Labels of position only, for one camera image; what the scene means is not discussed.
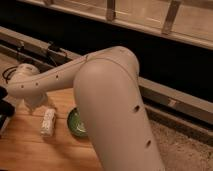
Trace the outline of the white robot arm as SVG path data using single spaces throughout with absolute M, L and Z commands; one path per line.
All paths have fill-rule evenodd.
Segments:
M 139 89 L 139 62 L 115 46 L 39 72 L 18 66 L 8 93 L 35 108 L 54 90 L 71 88 L 104 171 L 166 171 Z

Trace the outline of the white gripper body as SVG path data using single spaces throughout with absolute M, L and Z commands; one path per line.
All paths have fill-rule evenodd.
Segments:
M 26 107 L 33 111 L 36 108 L 42 106 L 47 101 L 47 95 L 46 94 L 40 94 L 38 96 L 31 96 L 24 99 L 24 103 Z

